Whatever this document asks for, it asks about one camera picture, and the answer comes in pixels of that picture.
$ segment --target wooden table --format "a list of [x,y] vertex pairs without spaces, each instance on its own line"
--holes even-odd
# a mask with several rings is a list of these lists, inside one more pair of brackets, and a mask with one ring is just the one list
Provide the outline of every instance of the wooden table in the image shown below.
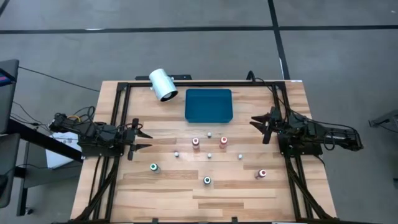
[[[110,122],[117,83],[103,82],[95,121]],[[303,83],[286,81],[286,86],[292,109],[310,117]],[[263,145],[261,133],[249,124],[251,116],[265,114],[274,105],[272,93],[266,87],[229,87],[233,120],[228,124],[195,124],[184,118],[187,87],[177,89],[178,95],[165,103],[148,87],[131,89],[126,121],[139,118],[142,130],[154,138],[138,139],[137,143],[153,146],[135,153],[133,161],[127,160],[126,153],[121,158],[111,222],[150,222],[154,217],[160,222],[230,222],[233,216],[240,222],[294,221],[276,135],[270,144]],[[213,135],[211,139],[206,136],[208,132]],[[226,149],[218,146],[222,136],[228,138]],[[200,152],[193,151],[192,138],[200,139]],[[179,158],[174,157],[175,151],[180,152]],[[313,156],[302,156],[302,160],[309,191],[335,216],[323,164]],[[162,172],[151,172],[151,163],[158,164]],[[71,218],[88,204],[95,164],[96,158],[84,161]],[[101,165],[98,169],[97,183]],[[259,169],[265,169],[267,176],[256,180],[254,173]],[[212,178],[211,185],[203,185],[204,176]],[[105,193],[100,217],[104,216],[107,196]],[[305,217],[299,190],[298,197]]]

